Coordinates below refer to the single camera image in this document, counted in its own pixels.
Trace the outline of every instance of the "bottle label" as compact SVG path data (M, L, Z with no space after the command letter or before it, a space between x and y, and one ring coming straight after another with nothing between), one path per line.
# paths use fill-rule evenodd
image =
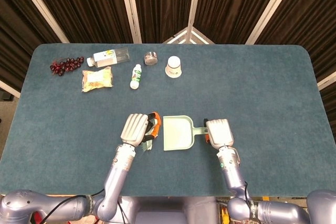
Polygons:
M112 61L112 65L113 64L117 64L117 56L116 54L114 53L114 50L107 50L105 52L106 54L104 55L106 58L111 58L111 61Z
M141 72L138 70L134 70L132 74L132 81L140 82Z

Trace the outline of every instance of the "dustpan handle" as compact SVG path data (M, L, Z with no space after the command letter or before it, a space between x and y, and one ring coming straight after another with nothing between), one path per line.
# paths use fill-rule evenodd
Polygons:
M201 128L193 128L193 135L204 135L207 134L207 128L201 127Z

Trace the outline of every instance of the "green label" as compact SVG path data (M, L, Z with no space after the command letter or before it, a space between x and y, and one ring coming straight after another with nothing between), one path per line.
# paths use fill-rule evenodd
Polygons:
M141 76L141 72L138 70L135 70L132 75L132 81L140 82L140 76Z

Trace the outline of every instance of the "small white bottle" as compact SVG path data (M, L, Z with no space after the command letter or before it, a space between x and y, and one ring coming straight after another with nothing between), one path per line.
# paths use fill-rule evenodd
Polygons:
M131 89L137 89L141 78L141 65L136 64L132 71Z

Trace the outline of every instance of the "red grapes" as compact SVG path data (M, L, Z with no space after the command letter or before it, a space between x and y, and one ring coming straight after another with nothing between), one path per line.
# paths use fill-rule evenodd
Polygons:
M50 65L50 70L53 74L58 74L62 76L64 72L74 71L80 68L80 65L84 62L84 57L78 57L76 60L74 58L67 58L66 62L61 61L60 63L54 62Z

